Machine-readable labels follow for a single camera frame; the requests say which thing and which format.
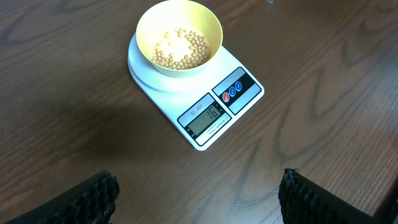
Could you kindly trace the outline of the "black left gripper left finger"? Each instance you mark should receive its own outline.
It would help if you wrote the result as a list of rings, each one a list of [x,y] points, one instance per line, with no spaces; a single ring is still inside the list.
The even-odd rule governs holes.
[[[119,191],[116,176],[103,170],[6,224],[108,224]]]

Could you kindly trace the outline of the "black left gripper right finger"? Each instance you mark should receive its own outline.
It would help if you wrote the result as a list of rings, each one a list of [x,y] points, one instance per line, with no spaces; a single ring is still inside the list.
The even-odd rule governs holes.
[[[372,224],[379,221],[286,168],[279,185],[282,221],[287,224]]]

